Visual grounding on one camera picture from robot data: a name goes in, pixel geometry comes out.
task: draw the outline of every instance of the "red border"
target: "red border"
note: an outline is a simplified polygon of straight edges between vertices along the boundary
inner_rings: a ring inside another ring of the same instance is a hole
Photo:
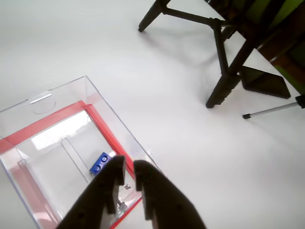
[[[0,155],[7,150],[14,148],[16,145],[34,136],[35,134],[38,134],[40,131],[78,113],[79,111],[84,110],[85,105],[86,104],[83,101],[78,101],[11,134],[10,136],[5,137],[4,139],[0,140]]]
[[[109,129],[105,121],[102,119],[98,111],[95,109],[95,107],[90,104],[86,107],[87,114],[91,117],[91,119],[96,124],[97,128],[103,135],[103,137],[106,139],[110,147],[119,155],[125,156],[126,160],[126,169],[130,173],[133,179],[135,179],[134,176],[134,170],[133,170],[133,161],[128,155],[128,153],[124,150],[124,148],[121,146],[119,141],[116,139],[116,137],[113,135],[112,131]]]
[[[94,108],[92,104],[86,104],[83,101],[78,101],[74,104],[71,104],[59,111],[52,113],[51,115],[11,134],[10,136],[0,140],[0,155],[5,153],[7,150],[14,148],[16,145],[25,141],[26,139],[32,137],[33,135],[45,130],[46,128],[60,122],[61,120],[68,118],[80,111],[85,110],[87,114],[94,121],[99,131],[106,139],[110,147],[119,155],[125,156],[126,160],[126,169],[130,173],[133,179],[135,179],[133,161],[124,150],[122,145],[116,139],[110,128],[107,126],[105,121],[99,115],[98,111]],[[17,184],[21,188],[23,194],[25,195],[30,207],[36,212],[48,212],[50,218],[54,218],[58,221],[56,214],[52,211],[52,208],[49,205],[49,202],[38,188],[37,183],[31,176],[31,173],[26,167],[15,167],[11,171],[12,176],[17,181]],[[125,213],[122,215],[114,224],[111,225],[111,229],[115,228],[130,212],[131,210],[141,201],[142,198],[137,200]],[[52,222],[43,219],[36,219],[44,228],[55,228],[56,221]]]

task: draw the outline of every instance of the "white floor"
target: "white floor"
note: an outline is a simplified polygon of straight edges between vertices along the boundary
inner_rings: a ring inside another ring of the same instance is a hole
[[[241,115],[294,102],[241,85],[205,107],[220,78],[211,28],[159,16],[138,24],[153,0],[2,0],[0,110],[88,75],[209,229],[305,227],[305,111],[244,120]],[[219,17],[204,0],[172,8]],[[229,62],[244,39],[226,42]],[[257,51],[245,63],[279,74]],[[33,228],[0,172],[0,227]],[[152,228],[140,204],[119,228]]]

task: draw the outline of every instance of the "transparent acrylic container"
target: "transparent acrylic container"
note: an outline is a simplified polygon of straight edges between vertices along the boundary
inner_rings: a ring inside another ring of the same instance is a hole
[[[155,163],[87,76],[0,112],[0,161],[38,228],[53,229],[92,181],[103,153],[126,158],[114,228],[141,200],[133,160]]]

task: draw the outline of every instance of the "black chair leg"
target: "black chair leg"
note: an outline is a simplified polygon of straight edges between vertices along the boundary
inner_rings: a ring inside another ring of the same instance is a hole
[[[143,32],[147,26],[149,26],[153,20],[155,20],[170,0],[157,0],[152,7],[149,9],[143,20],[139,24],[139,32]]]

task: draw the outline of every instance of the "blue lego brick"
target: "blue lego brick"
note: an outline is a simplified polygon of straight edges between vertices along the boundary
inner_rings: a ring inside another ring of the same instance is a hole
[[[112,159],[111,156],[109,156],[106,153],[102,153],[97,159],[97,161],[94,163],[94,165],[91,167],[90,172],[93,176],[97,175],[105,166],[105,164],[108,163]]]

